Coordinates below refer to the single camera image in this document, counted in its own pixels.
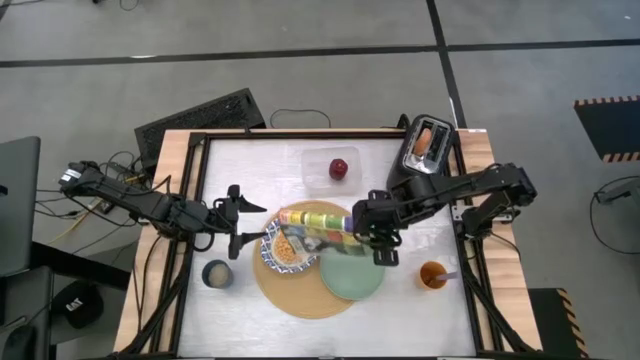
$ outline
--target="white tabletop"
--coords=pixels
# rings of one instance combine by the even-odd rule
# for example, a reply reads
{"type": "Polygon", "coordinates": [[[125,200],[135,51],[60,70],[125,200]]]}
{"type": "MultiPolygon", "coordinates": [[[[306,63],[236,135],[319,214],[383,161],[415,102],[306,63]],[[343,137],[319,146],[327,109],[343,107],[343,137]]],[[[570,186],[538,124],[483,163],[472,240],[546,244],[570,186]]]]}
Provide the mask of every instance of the white tabletop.
{"type": "MultiPolygon", "coordinates": [[[[306,149],[354,146],[360,152],[363,186],[357,194],[321,198],[351,209],[371,189],[385,189],[400,139],[379,140],[213,140],[203,199],[211,206],[239,184],[250,202],[266,213],[241,214],[238,232],[261,231],[281,207],[310,200],[301,178],[306,149]]],[[[475,353],[469,312],[460,280],[423,291],[414,277],[429,260],[459,271],[449,209],[401,231],[400,265],[387,268],[380,288],[346,311],[325,319],[291,316],[262,294],[253,275],[253,244],[227,260],[228,236],[195,253],[180,336],[179,355],[201,357],[469,356],[475,353]],[[234,283],[226,290],[206,287],[202,269],[227,261],[234,283]]],[[[199,236],[203,246],[208,236],[199,236]]]]}

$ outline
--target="black cap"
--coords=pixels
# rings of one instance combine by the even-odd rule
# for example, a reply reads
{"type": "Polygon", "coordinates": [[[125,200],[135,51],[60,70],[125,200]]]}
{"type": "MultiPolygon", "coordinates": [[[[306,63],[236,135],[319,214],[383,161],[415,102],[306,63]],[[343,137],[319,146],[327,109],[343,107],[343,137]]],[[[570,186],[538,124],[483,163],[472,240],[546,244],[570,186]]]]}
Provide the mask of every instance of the black cap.
{"type": "Polygon", "coordinates": [[[103,310],[104,302],[98,288],[83,281],[76,281],[64,288],[51,304],[52,313],[64,315],[76,329],[98,320],[103,310]]]}

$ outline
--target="orange cup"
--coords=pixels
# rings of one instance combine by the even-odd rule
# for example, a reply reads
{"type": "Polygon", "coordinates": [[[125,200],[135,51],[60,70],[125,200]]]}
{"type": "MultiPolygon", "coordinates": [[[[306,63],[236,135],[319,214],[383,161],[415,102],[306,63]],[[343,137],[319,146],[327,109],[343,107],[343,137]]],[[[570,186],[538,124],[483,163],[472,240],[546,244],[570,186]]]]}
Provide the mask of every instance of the orange cup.
{"type": "Polygon", "coordinates": [[[420,267],[420,270],[416,274],[416,283],[419,288],[425,290],[440,289],[447,283],[447,280],[438,280],[436,276],[446,273],[447,269],[439,262],[427,261],[422,264],[422,267],[420,267]]]}

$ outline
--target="small cup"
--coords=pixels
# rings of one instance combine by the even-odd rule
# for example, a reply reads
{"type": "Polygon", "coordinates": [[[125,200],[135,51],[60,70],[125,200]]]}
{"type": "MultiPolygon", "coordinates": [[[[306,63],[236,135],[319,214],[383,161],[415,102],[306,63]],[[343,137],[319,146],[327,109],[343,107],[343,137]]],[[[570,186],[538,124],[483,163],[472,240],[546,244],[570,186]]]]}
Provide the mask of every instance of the small cup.
{"type": "Polygon", "coordinates": [[[202,269],[202,281],[214,289],[226,289],[233,283],[233,272],[222,260],[213,260],[202,269]]]}
{"type": "Polygon", "coordinates": [[[435,290],[443,287],[447,280],[438,280],[436,276],[444,275],[447,273],[447,269],[439,262],[428,261],[422,264],[420,270],[416,274],[416,284],[419,288],[425,290],[435,290]]]}

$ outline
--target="laptop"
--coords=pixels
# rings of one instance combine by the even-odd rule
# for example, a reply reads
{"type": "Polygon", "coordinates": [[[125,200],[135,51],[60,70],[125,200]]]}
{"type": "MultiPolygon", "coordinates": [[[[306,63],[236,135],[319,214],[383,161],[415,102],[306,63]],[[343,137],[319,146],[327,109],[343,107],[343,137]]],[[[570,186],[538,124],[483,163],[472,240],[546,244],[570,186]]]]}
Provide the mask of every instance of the laptop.
{"type": "Polygon", "coordinates": [[[0,144],[0,278],[28,269],[40,138],[0,144]]]}

